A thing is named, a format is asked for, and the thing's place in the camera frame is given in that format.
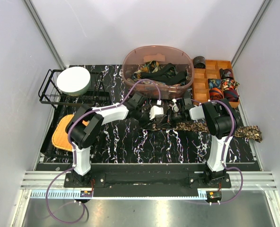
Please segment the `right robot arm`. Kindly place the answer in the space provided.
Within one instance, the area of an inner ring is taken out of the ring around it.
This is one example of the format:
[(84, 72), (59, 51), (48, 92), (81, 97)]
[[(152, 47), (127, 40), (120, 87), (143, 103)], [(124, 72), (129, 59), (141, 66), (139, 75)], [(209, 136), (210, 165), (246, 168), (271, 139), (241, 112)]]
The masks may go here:
[(210, 156), (205, 164), (203, 182), (208, 187), (220, 184), (226, 176), (228, 147), (238, 127), (235, 110), (226, 98), (194, 106), (192, 99), (183, 99), (178, 112), (170, 109), (166, 122), (172, 127), (189, 120), (204, 119), (211, 134)]

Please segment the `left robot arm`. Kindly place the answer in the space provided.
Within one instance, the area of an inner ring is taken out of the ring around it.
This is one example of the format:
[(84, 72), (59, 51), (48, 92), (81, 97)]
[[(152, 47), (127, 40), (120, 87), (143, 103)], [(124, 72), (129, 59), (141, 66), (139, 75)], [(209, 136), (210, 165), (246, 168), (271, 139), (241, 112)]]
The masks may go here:
[(80, 187), (90, 184), (90, 150), (101, 127), (105, 124), (133, 118), (140, 123), (149, 122), (149, 113), (142, 110), (147, 98), (136, 92), (126, 100), (104, 107), (90, 107), (86, 104), (76, 111), (66, 126), (69, 144), (72, 146), (72, 174)]

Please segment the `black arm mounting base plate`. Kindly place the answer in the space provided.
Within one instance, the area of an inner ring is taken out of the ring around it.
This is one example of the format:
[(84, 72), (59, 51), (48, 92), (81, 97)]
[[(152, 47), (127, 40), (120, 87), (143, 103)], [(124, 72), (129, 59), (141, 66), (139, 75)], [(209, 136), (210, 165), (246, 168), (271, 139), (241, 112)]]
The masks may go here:
[(207, 182), (205, 164), (92, 164), (84, 176), (73, 171), (65, 174), (65, 188), (95, 188), (119, 185), (177, 185), (189, 188), (231, 188), (228, 173)]

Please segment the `brown floral patterned tie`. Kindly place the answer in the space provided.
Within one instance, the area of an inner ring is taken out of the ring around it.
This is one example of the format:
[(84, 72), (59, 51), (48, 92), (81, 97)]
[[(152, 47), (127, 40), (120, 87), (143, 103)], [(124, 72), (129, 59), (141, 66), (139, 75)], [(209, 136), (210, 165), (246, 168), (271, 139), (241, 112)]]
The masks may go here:
[[(205, 122), (180, 122), (174, 125), (164, 123), (164, 124), (147, 124), (145, 126), (141, 126), (144, 130), (150, 131), (158, 131), (158, 130), (176, 130), (176, 131), (196, 131), (196, 132), (205, 132), (209, 133), (207, 124)], [(262, 132), (258, 128), (258, 126), (237, 126), (234, 134), (235, 137), (255, 140), (256, 142), (261, 143)]]

